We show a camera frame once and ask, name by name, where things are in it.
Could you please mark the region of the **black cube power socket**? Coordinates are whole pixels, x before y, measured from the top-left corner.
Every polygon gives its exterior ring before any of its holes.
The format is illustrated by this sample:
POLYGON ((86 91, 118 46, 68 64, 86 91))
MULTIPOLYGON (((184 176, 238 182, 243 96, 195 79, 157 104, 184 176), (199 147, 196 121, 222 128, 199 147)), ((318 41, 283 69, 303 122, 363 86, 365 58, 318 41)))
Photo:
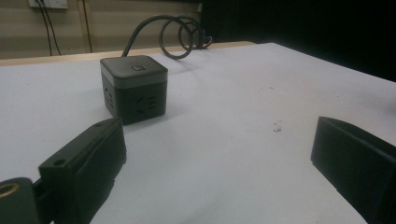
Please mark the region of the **black cube power socket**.
POLYGON ((149 56, 100 61, 105 105, 123 125, 165 114, 168 69, 149 56))

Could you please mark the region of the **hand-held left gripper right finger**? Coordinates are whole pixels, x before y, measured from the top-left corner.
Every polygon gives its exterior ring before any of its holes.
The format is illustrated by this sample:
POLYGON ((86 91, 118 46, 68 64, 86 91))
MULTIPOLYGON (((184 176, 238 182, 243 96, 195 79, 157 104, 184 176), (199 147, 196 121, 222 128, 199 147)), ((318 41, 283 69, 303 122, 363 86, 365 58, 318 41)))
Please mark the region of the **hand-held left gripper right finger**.
POLYGON ((313 165, 368 224, 396 224, 396 147, 350 123, 320 117, 313 165))

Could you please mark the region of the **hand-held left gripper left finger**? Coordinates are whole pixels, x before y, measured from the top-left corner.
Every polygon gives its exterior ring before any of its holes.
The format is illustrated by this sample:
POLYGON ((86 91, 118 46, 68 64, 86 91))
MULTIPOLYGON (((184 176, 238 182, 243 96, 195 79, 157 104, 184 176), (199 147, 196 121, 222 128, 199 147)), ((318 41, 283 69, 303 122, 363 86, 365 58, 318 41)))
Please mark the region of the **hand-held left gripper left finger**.
POLYGON ((108 198, 126 146, 119 118, 93 124, 39 166, 55 224, 90 224, 108 198))

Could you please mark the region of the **white wall outlet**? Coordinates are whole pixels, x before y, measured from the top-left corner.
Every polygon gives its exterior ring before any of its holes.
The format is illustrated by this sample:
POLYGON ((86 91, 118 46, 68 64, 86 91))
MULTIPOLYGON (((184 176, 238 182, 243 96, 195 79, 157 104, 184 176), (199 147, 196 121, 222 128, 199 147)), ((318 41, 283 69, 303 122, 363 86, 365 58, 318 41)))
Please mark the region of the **white wall outlet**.
POLYGON ((28 4, 36 8, 68 9, 67 0, 28 0, 28 4))

